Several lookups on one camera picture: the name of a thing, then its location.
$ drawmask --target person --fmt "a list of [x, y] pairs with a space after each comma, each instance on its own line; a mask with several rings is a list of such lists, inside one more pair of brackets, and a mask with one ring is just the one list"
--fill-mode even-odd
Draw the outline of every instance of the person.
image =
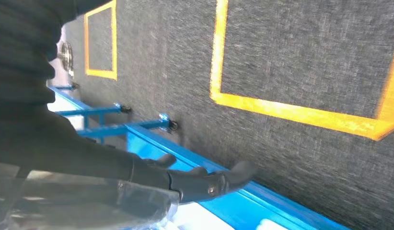
[[249, 162], [213, 173], [169, 170], [173, 156], [143, 160], [93, 143], [47, 109], [61, 27], [107, 2], [0, 0], [0, 229], [27, 216], [51, 229], [139, 226], [173, 204], [236, 191], [255, 174]]

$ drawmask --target blue metal frame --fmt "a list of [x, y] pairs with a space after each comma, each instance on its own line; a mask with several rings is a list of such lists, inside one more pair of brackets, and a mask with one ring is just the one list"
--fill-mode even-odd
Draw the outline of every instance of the blue metal frame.
[[[97, 115], [98, 116], [98, 124], [100, 126], [105, 125], [105, 114], [110, 114], [110, 113], [121, 113], [122, 111], [122, 105], [116, 103], [114, 106], [111, 107], [104, 107], [104, 108], [91, 108], [90, 106], [84, 104], [83, 102], [76, 100], [72, 97], [70, 97], [68, 94], [62, 92], [61, 90], [65, 89], [64, 87], [55, 87], [51, 86], [49, 87], [51, 90], [53, 90], [55, 93], [57, 93], [59, 96], [61, 96], [63, 99], [67, 100], [70, 104], [72, 104], [74, 107], [77, 108], [77, 110], [71, 110], [71, 111], [61, 111], [61, 112], [56, 112], [57, 114], [61, 116], [76, 116], [76, 115], [81, 115], [84, 118], [84, 129], [89, 128], [89, 116], [91, 115]], [[100, 143], [104, 144], [104, 137], [99, 137]]]
[[[226, 170], [149, 130], [155, 128], [167, 130], [169, 121], [167, 115], [161, 115], [161, 118], [155, 121], [85, 129], [78, 133], [90, 138], [126, 133], [129, 152], [149, 159], [158, 159], [170, 153], [177, 158], [176, 164], [172, 167], [176, 170], [188, 171], [198, 166], [205, 167], [209, 172]], [[254, 230], [264, 219], [269, 219], [289, 230], [348, 230], [254, 182], [238, 192], [200, 204], [236, 230]]]

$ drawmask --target yellow tape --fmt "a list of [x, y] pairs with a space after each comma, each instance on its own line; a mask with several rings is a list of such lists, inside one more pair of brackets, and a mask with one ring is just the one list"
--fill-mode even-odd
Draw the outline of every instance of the yellow tape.
[[378, 119], [329, 112], [221, 93], [228, 0], [217, 0], [211, 67], [211, 98], [220, 105], [380, 140], [394, 131], [394, 61], [381, 99]]
[[[89, 55], [89, 30], [88, 17], [111, 8], [111, 33], [112, 33], [112, 70], [90, 69]], [[116, 0], [98, 7], [84, 15], [84, 49], [85, 49], [85, 73], [91, 76], [103, 77], [117, 80], [118, 64], [117, 64], [117, 32], [116, 32]]]

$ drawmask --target clear plastic bag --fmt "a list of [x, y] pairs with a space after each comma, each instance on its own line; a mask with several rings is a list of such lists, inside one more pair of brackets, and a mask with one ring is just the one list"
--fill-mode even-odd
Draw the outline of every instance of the clear plastic bag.
[[18, 190], [0, 230], [155, 229], [179, 204], [177, 192], [130, 182], [39, 171], [23, 180], [17, 171], [0, 167], [0, 213]]

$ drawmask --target caster wheel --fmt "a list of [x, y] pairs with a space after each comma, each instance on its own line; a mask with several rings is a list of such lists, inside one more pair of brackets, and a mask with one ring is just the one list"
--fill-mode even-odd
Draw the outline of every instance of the caster wheel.
[[75, 82], [72, 82], [72, 83], [71, 83], [71, 86], [73, 87], [73, 89], [74, 89], [74, 90], [76, 90], [76, 89], [79, 89], [79, 88], [80, 88], [80, 85], [79, 85], [79, 84], [77, 84], [77, 83], [75, 83]]
[[121, 112], [122, 113], [125, 113], [125, 114], [127, 114], [127, 113], [129, 113], [129, 112], [131, 112], [132, 111], [132, 108], [131, 107], [128, 107], [128, 106], [121, 106]]
[[62, 44], [59, 58], [61, 59], [65, 71], [68, 72], [73, 70], [73, 49], [70, 43], [64, 42]]
[[175, 121], [169, 121], [170, 131], [176, 131], [179, 128], [179, 124]]

